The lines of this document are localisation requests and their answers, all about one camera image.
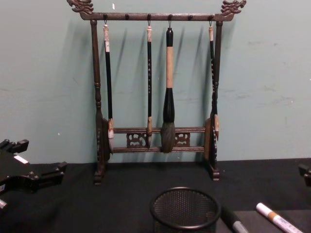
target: black mesh cup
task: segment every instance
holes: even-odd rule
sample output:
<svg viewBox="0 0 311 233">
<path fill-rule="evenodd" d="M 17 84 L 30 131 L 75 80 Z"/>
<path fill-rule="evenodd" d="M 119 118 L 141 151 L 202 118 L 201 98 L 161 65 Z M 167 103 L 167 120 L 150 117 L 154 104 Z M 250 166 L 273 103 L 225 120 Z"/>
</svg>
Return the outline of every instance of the black mesh cup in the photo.
<svg viewBox="0 0 311 233">
<path fill-rule="evenodd" d="M 214 233 L 221 206 L 210 195 L 176 187 L 150 202 L 154 233 Z"/>
</svg>

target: black tablecloth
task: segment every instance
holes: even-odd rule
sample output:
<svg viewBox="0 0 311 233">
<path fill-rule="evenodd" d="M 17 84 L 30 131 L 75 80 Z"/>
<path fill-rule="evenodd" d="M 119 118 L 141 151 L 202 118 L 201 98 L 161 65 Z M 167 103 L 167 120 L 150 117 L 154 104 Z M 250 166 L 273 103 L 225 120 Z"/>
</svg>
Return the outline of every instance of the black tablecloth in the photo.
<svg viewBox="0 0 311 233">
<path fill-rule="evenodd" d="M 213 195 L 237 211 L 250 232 L 279 232 L 254 211 L 263 202 L 308 233 L 311 188 L 299 176 L 299 163 L 311 161 L 219 162 L 219 182 L 213 182 L 198 163 L 109 164 L 100 186 L 93 185 L 94 164 L 69 164 L 59 186 L 0 196 L 9 204 L 0 214 L 0 233 L 151 233 L 149 201 L 176 186 Z M 44 171 L 55 164 L 31 166 Z M 217 232 L 230 231 L 220 220 Z"/>
</svg>

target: carved wooden panel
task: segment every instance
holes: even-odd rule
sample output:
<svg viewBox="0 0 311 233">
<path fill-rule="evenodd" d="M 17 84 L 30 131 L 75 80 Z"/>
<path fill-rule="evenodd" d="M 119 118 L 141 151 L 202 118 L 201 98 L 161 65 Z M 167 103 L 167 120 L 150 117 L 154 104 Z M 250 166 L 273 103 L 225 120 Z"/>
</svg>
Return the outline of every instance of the carved wooden panel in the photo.
<svg viewBox="0 0 311 233">
<path fill-rule="evenodd" d="M 176 133 L 174 147 L 190 147 L 190 133 Z"/>
<path fill-rule="evenodd" d="M 243 8 L 246 4 L 246 0 L 237 1 L 234 0 L 233 2 L 223 1 L 222 5 L 222 15 L 227 16 L 229 14 L 238 14 L 241 12 L 240 8 Z"/>
<path fill-rule="evenodd" d="M 147 135 L 145 133 L 127 133 L 126 139 L 127 148 L 146 147 Z"/>
<path fill-rule="evenodd" d="M 69 6 L 75 6 L 72 10 L 74 12 L 84 12 L 88 15 L 93 14 L 92 0 L 67 0 Z"/>
<path fill-rule="evenodd" d="M 216 132 L 212 127 L 211 139 L 210 139 L 210 150 L 209 150 L 209 163 L 213 168 L 217 168 L 217 141 Z"/>
</svg>

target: wooden frame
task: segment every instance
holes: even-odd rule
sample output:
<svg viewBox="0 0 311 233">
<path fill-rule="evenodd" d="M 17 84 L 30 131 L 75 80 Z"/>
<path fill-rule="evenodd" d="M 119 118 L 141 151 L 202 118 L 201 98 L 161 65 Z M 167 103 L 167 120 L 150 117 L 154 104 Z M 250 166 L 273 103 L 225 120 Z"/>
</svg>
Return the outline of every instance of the wooden frame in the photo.
<svg viewBox="0 0 311 233">
<path fill-rule="evenodd" d="M 221 13 L 219 14 L 158 14 L 158 13 L 96 13 L 93 12 L 91 0 L 67 0 L 74 12 L 80 14 L 83 20 L 89 20 L 92 34 L 93 72 L 96 101 L 96 138 L 97 138 L 97 169 L 94 175 L 94 183 L 100 184 L 105 174 L 106 162 L 110 159 L 108 142 L 108 121 L 103 118 L 101 103 L 101 79 L 100 62 L 97 39 L 98 20 L 151 20 L 151 21 L 216 21 L 216 44 L 214 58 L 214 76 L 219 79 L 221 33 L 224 21 L 231 21 L 235 14 L 241 12 L 246 0 L 227 2 L 223 1 Z M 219 180 L 217 168 L 217 144 L 216 134 L 213 126 L 209 127 L 180 127 L 176 128 L 175 145 L 172 152 L 191 151 L 203 152 L 204 159 L 210 176 L 213 180 Z M 147 147 L 147 128 L 114 128 L 114 133 L 124 133 L 127 138 L 126 147 L 114 148 L 114 153 L 125 152 L 161 152 L 161 147 Z M 152 133 L 160 133 L 160 128 L 153 128 Z M 204 133 L 205 142 L 203 146 L 190 146 L 191 133 Z"/>
</svg>

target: wooden brush stand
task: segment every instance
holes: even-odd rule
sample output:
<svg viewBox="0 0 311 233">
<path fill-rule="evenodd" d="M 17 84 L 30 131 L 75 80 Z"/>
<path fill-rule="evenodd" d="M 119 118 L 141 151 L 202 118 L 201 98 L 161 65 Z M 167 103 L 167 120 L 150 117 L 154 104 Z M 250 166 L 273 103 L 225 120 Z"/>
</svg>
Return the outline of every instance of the wooden brush stand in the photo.
<svg viewBox="0 0 311 233">
<path fill-rule="evenodd" d="M 106 162 L 110 159 L 108 142 L 108 121 L 103 118 L 101 102 L 100 63 L 97 39 L 98 20 L 136 20 L 136 21 L 216 21 L 216 40 L 214 58 L 214 76 L 219 79 L 221 33 L 224 21 L 231 21 L 235 14 L 241 12 L 246 0 L 223 1 L 219 14 L 157 14 L 157 13 L 96 13 L 93 12 L 91 0 L 67 0 L 74 12 L 80 14 L 83 20 L 90 21 L 92 34 L 93 71 L 96 101 L 96 138 L 97 138 L 97 168 L 94 183 L 100 184 L 105 174 Z M 211 178 L 219 180 L 217 168 L 217 144 L 214 126 L 206 120 L 204 127 L 176 127 L 175 144 L 172 152 L 202 152 L 204 162 Z M 127 146 L 114 148 L 114 153 L 126 152 L 161 152 L 161 147 L 147 147 L 147 128 L 114 128 L 114 133 L 126 134 Z M 152 133 L 160 133 L 160 128 L 153 128 Z M 191 133 L 204 133 L 203 146 L 190 146 Z"/>
</svg>

